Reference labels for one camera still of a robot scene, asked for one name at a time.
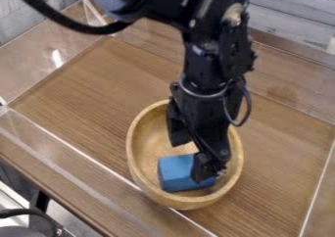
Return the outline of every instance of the bowl rim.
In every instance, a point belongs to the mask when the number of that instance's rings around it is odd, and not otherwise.
[[[234,183],[238,179],[238,176],[241,174],[241,168],[242,168],[242,149],[241,149],[241,143],[240,139],[236,133],[234,128],[230,126],[229,127],[229,135],[230,139],[233,142],[230,144],[234,144],[236,148],[236,169],[234,173],[232,174],[229,181],[226,184],[213,193],[204,195],[204,196],[196,196],[196,197],[184,197],[174,195],[172,193],[165,192],[162,189],[160,189],[145,177],[142,171],[137,167],[137,164],[134,162],[134,157],[133,157],[133,152],[132,152],[132,143],[133,143],[133,132],[136,131],[136,127],[138,125],[140,120],[142,117],[146,115],[146,113],[156,109],[160,106],[165,106],[168,104],[168,100],[162,100],[154,104],[152,104],[149,107],[146,107],[141,113],[137,115],[137,117],[133,119],[128,133],[126,133],[126,140],[125,140],[125,149],[126,149],[126,162],[128,162],[128,167],[130,169],[130,173],[136,175],[136,177],[140,179],[140,182],[145,184],[146,189],[150,190],[150,192],[156,195],[164,198],[165,200],[169,201],[176,201],[180,203],[205,203],[208,201],[217,200],[220,197],[222,197],[228,191],[232,189],[234,186]]]

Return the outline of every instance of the wooden bowl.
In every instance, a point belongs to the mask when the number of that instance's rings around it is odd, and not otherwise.
[[[229,128],[232,160],[228,173],[214,186],[198,190],[168,193],[160,188],[157,161],[160,157],[197,152],[193,143],[172,148],[166,129],[168,101],[148,107],[134,118],[126,135],[129,171],[146,196],[158,204],[177,209],[194,210],[213,204],[234,186],[242,166],[242,151],[234,129]]]

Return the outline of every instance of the wooden table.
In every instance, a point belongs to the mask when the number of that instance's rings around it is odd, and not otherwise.
[[[300,236],[335,138],[335,73],[264,45],[254,48],[260,59],[249,84],[257,94],[249,122],[237,131],[242,174],[218,203],[181,214],[217,236]],[[169,27],[138,22],[101,38],[10,103],[14,126],[0,118],[1,159],[105,236],[209,234],[130,185],[124,152],[132,119],[168,97],[181,70],[180,50]],[[331,236],[333,195],[324,189],[302,236],[319,231]],[[328,215],[327,224],[319,214]]]

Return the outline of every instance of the blue cube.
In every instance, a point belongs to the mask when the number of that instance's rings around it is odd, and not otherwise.
[[[216,177],[210,177],[198,184],[190,178],[193,154],[161,157],[158,159],[158,179],[161,189],[176,192],[209,187],[214,184]]]

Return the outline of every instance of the screw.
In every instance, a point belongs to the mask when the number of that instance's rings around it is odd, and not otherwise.
[[[56,236],[60,236],[62,234],[62,230],[61,229],[57,229],[56,230]]]
[[[194,27],[194,25],[196,25],[196,21],[194,21],[194,20],[190,20],[190,21],[189,21],[189,27],[192,28],[192,27]]]

